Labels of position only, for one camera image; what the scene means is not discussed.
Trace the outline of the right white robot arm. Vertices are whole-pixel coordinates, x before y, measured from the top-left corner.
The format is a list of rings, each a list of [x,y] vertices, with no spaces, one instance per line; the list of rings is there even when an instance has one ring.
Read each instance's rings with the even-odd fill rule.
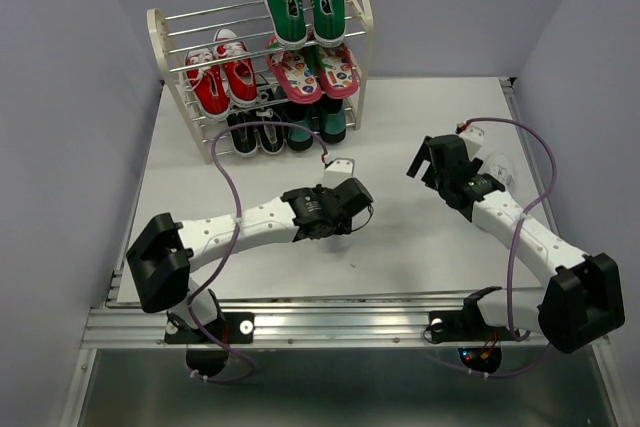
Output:
[[[482,172],[478,142],[466,135],[425,137],[407,174],[436,191],[446,205],[505,247],[540,287],[516,292],[485,287],[459,310],[432,311],[425,329],[431,343],[507,340],[511,330],[543,335],[562,353],[572,353],[625,322],[619,269],[607,254],[589,255],[525,214],[506,187]]]

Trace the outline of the black canvas sneaker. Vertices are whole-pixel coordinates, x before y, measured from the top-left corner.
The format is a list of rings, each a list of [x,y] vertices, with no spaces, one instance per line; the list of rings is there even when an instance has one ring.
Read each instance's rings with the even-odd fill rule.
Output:
[[[262,103],[269,103],[275,100],[275,95],[272,89],[266,89],[259,92],[260,101]],[[260,107],[253,111],[253,119],[255,121],[281,121],[276,105]],[[276,155],[280,153],[285,144],[284,140],[284,127],[279,125],[266,125],[260,124],[257,127],[258,136],[260,139],[260,145],[262,150],[270,155]]]
[[[251,157],[257,152],[257,140],[251,121],[249,112],[232,113],[226,119],[227,126],[232,128],[230,135],[233,149],[241,157]]]

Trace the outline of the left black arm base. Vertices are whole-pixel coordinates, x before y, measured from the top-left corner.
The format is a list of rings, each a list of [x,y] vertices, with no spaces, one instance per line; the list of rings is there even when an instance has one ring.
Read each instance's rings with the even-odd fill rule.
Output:
[[[164,342],[187,346],[185,362],[191,378],[211,384],[234,383],[256,371],[253,359],[235,348],[252,344],[254,329],[255,315],[248,311],[223,314],[203,328],[191,327],[168,313]]]

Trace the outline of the red canvas sneaker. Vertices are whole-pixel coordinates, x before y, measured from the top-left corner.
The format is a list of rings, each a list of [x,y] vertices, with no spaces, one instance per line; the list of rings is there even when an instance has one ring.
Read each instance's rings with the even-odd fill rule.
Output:
[[[195,65],[195,68],[186,71],[185,90],[196,95],[205,116],[222,121],[229,115],[230,105],[219,66],[205,66],[214,60],[208,47],[187,52],[185,65]]]
[[[214,57],[223,60],[222,70],[229,83],[231,100],[239,108],[257,103],[257,81],[249,50],[229,28],[220,28],[214,35]]]

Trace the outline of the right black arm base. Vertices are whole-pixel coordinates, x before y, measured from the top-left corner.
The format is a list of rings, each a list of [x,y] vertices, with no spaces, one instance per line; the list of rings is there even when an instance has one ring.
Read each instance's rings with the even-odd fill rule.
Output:
[[[502,292],[497,286],[476,291],[463,300],[458,310],[436,310],[428,313],[428,324],[422,337],[433,345],[447,342],[482,342],[481,347],[464,346],[458,349],[462,366],[471,374],[492,377],[501,366],[500,341],[514,339],[504,324],[490,326],[481,314],[479,301],[494,292]]]

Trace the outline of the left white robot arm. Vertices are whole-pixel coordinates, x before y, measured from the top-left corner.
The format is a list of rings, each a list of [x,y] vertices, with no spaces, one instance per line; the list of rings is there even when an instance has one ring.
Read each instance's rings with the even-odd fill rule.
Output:
[[[372,207],[371,194],[350,177],[333,188],[288,191],[241,216],[176,221],[169,213],[158,214],[126,253],[141,308],[145,313],[185,308],[196,293],[191,274],[200,268],[265,245],[349,235],[353,217]]]

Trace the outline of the white fashion sneaker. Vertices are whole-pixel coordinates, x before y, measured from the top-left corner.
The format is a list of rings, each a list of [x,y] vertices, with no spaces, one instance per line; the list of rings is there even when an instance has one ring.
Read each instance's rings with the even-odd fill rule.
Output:
[[[510,190],[514,185],[515,169],[510,159],[499,152],[489,155],[483,163],[482,172],[487,173]]]

